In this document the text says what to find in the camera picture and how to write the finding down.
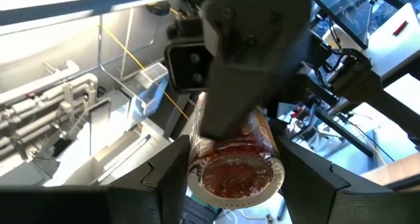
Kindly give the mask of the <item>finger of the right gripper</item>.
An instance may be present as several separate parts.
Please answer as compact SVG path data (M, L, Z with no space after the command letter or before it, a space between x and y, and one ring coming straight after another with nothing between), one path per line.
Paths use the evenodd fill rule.
M200 134L225 139L306 59L311 0L206 0L204 42L214 56Z

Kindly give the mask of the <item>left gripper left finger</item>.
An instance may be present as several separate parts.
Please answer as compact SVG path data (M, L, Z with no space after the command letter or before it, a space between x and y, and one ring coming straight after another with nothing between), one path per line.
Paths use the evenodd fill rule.
M182 135L139 167L113 181L112 223L179 223L186 194L189 136Z

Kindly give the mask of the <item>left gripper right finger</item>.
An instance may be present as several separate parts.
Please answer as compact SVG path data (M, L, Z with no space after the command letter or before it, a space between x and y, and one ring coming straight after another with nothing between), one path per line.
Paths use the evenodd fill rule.
M281 194L294 223L329 223L336 194L387 194L392 191L303 148L278 138L285 170Z

